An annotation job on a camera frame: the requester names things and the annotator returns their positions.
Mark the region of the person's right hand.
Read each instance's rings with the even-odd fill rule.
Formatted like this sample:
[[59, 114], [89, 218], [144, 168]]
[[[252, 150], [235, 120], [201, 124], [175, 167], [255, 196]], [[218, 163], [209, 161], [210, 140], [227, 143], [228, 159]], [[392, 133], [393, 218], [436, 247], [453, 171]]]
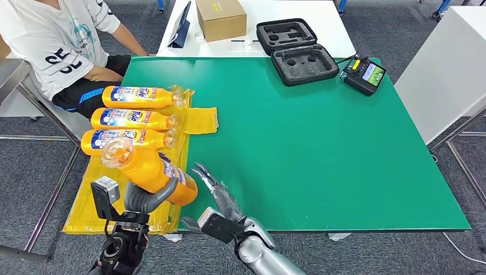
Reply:
[[105, 67], [94, 66], [85, 76], [90, 81], [122, 82], [123, 77]]

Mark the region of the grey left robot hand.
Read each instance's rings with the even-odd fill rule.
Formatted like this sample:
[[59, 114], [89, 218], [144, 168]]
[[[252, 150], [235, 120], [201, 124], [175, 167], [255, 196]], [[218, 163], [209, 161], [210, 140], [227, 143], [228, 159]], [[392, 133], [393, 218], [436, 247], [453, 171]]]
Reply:
[[172, 177], [166, 185], [156, 193], [150, 193], [141, 187], [134, 185], [129, 180], [124, 188], [123, 204], [125, 210], [149, 214], [168, 199], [175, 191], [178, 183], [177, 177]]

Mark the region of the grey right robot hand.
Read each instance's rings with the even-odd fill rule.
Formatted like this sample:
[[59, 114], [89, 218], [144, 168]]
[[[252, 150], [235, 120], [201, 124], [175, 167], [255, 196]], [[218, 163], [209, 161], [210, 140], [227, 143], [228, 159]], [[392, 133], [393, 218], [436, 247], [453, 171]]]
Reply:
[[218, 212], [221, 213], [222, 216], [231, 222], [240, 222], [244, 219], [244, 214], [234, 196], [222, 182], [219, 182], [212, 176], [204, 165], [195, 162], [195, 168], [192, 168], [191, 171], [194, 174], [197, 174], [205, 183], [213, 196]]

